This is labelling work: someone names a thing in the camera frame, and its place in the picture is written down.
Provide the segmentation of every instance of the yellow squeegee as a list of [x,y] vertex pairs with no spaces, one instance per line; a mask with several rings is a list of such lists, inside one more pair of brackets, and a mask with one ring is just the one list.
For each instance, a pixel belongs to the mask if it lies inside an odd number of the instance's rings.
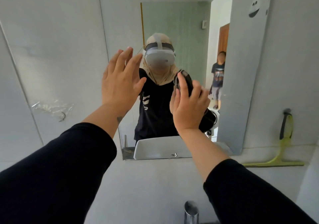
[[268,162],[262,163],[246,163],[243,166],[248,168],[261,168],[261,167],[282,167],[282,166],[304,166],[304,162],[291,162],[291,161],[283,161],[284,151],[287,147],[291,146],[291,136],[293,134],[293,116],[290,114],[290,109],[284,110],[284,119],[281,124],[281,130],[279,135],[279,153],[276,157]]

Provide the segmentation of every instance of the sticker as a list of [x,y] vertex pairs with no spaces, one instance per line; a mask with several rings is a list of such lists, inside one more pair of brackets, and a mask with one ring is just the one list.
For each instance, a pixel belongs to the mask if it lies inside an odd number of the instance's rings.
[[260,0],[253,0],[253,2],[250,5],[250,8],[249,8],[248,16],[251,18],[256,16],[258,11],[259,11],[259,8],[260,8]]

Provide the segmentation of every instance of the beige headscarf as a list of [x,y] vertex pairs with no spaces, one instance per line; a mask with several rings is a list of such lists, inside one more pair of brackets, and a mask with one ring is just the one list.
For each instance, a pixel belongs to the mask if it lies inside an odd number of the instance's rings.
[[[172,44],[172,41],[169,39],[168,36],[166,36],[163,33],[158,33],[161,42],[163,43],[169,43]],[[144,48],[146,48],[147,45],[150,43],[156,42],[154,36],[150,36],[148,40],[146,41],[146,45]],[[147,65],[145,58],[143,58],[143,69],[147,73],[147,75],[150,77],[152,81],[154,81],[157,85],[166,85],[173,81],[175,74],[178,72],[178,68],[175,66],[175,62],[173,65],[171,65],[169,71],[167,71],[164,75],[157,75],[154,72],[151,71],[149,66]]]

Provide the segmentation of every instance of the tattoo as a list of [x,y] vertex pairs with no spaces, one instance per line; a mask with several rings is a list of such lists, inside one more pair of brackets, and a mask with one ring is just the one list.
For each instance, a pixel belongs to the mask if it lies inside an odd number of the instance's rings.
[[117,123],[120,124],[120,122],[122,121],[122,119],[125,117],[125,115],[128,113],[129,111],[127,111],[124,116],[118,116],[117,117]]

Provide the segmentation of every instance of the white sink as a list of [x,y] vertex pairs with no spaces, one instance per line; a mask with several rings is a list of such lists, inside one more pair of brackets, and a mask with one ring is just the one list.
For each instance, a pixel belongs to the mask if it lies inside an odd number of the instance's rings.
[[135,147],[134,159],[191,158],[180,136],[156,137],[139,140]]

